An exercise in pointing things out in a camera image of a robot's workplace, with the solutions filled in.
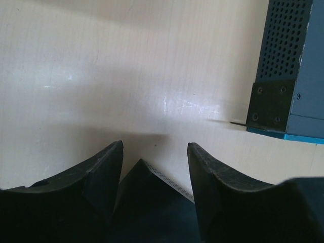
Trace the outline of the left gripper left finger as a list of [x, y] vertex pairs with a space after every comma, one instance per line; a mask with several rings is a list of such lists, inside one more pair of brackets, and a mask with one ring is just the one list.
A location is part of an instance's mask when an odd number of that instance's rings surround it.
[[1, 242], [106, 242], [123, 143], [29, 187], [1, 191]]

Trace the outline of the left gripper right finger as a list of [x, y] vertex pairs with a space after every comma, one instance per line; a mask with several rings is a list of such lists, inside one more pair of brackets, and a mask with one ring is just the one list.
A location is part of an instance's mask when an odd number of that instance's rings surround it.
[[189, 143], [187, 157], [205, 242], [323, 242], [323, 178], [272, 185]]

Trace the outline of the small black network switch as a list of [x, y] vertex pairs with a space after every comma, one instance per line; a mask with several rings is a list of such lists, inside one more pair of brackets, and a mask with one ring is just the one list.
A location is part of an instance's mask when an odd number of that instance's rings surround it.
[[194, 203], [140, 159], [118, 187], [108, 242], [200, 242]]

